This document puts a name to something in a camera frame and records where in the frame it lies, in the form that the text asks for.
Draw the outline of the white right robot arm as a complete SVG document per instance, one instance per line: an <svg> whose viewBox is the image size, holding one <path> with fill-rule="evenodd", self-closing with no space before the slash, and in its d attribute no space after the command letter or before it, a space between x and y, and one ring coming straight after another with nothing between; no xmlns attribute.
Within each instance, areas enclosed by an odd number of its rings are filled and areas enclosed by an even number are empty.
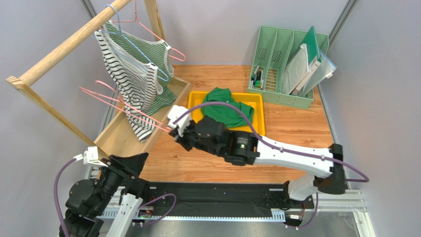
<svg viewBox="0 0 421 237"><path fill-rule="evenodd" d="M189 117L168 120L170 135L185 150L201 150L237 166L269 164L304 171L299 179L284 183L284 198L303 201L316 192L342 195L346 189L341 161L342 146L313 149L229 130L223 123L204 117L195 123Z"/></svg>

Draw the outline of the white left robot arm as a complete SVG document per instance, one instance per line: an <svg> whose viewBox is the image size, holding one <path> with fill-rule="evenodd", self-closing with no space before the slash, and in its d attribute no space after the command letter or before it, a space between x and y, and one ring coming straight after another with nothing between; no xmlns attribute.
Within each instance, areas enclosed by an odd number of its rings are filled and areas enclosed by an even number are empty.
<svg viewBox="0 0 421 237"><path fill-rule="evenodd" d="M150 183L139 177L148 153L130 157L111 155L99 161L101 177L95 181L82 179L69 191L66 212L61 215L59 236L97 237L103 225L99 219L121 185L119 199L123 214L129 219L140 205L150 199Z"/></svg>

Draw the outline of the black white striped tank top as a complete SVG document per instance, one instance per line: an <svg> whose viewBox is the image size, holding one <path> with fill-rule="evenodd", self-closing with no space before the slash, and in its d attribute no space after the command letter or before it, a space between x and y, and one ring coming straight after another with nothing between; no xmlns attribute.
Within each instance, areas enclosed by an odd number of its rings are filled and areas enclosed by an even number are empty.
<svg viewBox="0 0 421 237"><path fill-rule="evenodd" d="M106 60L103 56L103 60L108 74L116 83L125 102L149 116L168 105L161 98L164 88L158 82L157 66L149 64L145 69L136 69L127 59L115 54L111 54ZM137 139L146 142L155 127L129 115L126 117Z"/></svg>

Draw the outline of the green white striped tank top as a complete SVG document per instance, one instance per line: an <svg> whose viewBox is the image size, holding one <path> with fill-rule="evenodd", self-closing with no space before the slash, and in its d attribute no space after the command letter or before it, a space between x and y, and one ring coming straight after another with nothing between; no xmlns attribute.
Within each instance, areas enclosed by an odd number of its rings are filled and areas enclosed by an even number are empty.
<svg viewBox="0 0 421 237"><path fill-rule="evenodd" d="M148 115L174 103L177 96L167 87L173 79L170 45L164 40L140 39L112 21L94 34L106 70L126 103Z"/></svg>

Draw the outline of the wooden clothes rack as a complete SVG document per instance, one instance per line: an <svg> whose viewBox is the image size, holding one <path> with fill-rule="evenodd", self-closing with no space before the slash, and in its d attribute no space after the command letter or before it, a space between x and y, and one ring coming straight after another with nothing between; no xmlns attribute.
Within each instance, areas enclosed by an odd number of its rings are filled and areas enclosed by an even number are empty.
<svg viewBox="0 0 421 237"><path fill-rule="evenodd" d="M165 39L156 1L144 0L144 2L153 32L162 39ZM95 141L92 141L66 117L60 114L46 100L38 95L31 86L53 67L55 67L74 49L76 49L83 41L85 41L88 36L94 32L94 30L98 29L99 26L111 19L111 17L115 14L116 13L113 9L106 7L106 9L98 13L95 17L93 17L93 19L87 22L23 75L18 78L15 76L9 76L6 79L11 86L50 114L64 127L82 139L88 146L97 146L100 158L108 158L110 154L128 157L143 152L150 152L155 143L161 137L163 131L156 129L145 143L140 143L134 133L129 133L129 130L131 131L131 127L126 119L126 116L123 115L122 111L120 111L115 115ZM170 83L169 88L173 89L174 93L177 95L177 99L174 104L181 105L181 102L187 99L192 89L192 84L174 76L173 83Z"/></svg>

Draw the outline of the yellow plastic tray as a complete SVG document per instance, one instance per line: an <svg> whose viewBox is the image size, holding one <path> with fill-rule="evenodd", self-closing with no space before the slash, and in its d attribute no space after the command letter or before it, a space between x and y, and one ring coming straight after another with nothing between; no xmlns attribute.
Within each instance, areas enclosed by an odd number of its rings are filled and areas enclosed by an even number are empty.
<svg viewBox="0 0 421 237"><path fill-rule="evenodd" d="M203 102L208 91L191 91L188 99L187 108L190 109ZM239 93L232 92L232 97L236 102L242 102L251 106L254 109L252 125L259 135L265 136L265 119L264 119L264 106L263 97L257 93Z"/></svg>

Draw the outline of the white pen in organizer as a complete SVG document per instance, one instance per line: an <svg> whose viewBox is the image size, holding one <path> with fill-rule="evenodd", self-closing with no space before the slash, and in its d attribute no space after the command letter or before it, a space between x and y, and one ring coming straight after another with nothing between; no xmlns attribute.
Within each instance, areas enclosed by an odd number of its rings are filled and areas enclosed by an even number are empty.
<svg viewBox="0 0 421 237"><path fill-rule="evenodd" d="M258 78L259 68L260 68L260 65L257 65L256 68L254 69L252 75L251 75L252 88L254 88L256 80Z"/></svg>

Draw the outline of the green plastic file organizer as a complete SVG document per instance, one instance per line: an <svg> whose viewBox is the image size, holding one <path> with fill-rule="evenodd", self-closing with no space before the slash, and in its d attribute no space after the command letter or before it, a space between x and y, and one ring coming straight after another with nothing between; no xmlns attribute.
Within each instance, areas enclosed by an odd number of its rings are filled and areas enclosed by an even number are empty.
<svg viewBox="0 0 421 237"><path fill-rule="evenodd" d="M282 74L287 62L306 34L307 31L260 26L251 75L256 66L260 65L259 71L262 71L261 86L260 88L252 88L250 75L247 92L262 95L264 102L308 109L314 101L314 90L303 97L281 93Z"/></svg>

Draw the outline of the white mesh document pouch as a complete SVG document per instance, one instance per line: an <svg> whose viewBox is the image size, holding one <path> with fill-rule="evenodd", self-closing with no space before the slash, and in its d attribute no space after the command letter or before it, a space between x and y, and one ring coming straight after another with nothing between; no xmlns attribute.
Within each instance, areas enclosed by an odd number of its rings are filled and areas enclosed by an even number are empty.
<svg viewBox="0 0 421 237"><path fill-rule="evenodd" d="M308 50L307 44L303 43L287 64L283 76L281 93L291 94L301 80L308 74Z"/></svg>

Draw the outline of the green cover book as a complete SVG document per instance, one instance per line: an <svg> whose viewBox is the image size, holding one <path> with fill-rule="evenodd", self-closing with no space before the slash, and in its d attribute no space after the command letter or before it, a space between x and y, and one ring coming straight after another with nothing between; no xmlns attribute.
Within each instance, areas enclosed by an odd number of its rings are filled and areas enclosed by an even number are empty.
<svg viewBox="0 0 421 237"><path fill-rule="evenodd" d="M304 85L310 80L313 73L321 65L321 57L319 53L319 46L314 26L311 26L311 28L301 41L301 44L303 43L307 44L309 72L293 90L293 92L291 93L292 95L297 95L299 93L299 91L304 87Z"/></svg>

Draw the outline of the clear mesh zip pouch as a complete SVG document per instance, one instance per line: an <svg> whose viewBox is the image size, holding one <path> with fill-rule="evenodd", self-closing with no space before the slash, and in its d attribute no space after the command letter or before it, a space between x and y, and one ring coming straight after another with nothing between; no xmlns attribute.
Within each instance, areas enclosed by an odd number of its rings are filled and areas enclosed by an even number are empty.
<svg viewBox="0 0 421 237"><path fill-rule="evenodd" d="M310 80L304 85L304 87L297 94L298 96L303 97L308 92L310 92L314 87L316 87L324 79L328 79L333 75L333 72L337 69L337 66L326 56L326 54L319 49L321 56L321 65L313 73Z"/></svg>

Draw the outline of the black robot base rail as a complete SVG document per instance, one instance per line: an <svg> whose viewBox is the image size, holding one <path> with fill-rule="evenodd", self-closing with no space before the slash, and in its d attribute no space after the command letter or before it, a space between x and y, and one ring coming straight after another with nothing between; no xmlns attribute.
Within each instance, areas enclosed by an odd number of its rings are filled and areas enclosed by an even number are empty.
<svg viewBox="0 0 421 237"><path fill-rule="evenodd" d="M158 200L134 213L135 220L167 219L281 220L277 211L313 210L315 200L286 200L282 184L165 183L150 184Z"/></svg>

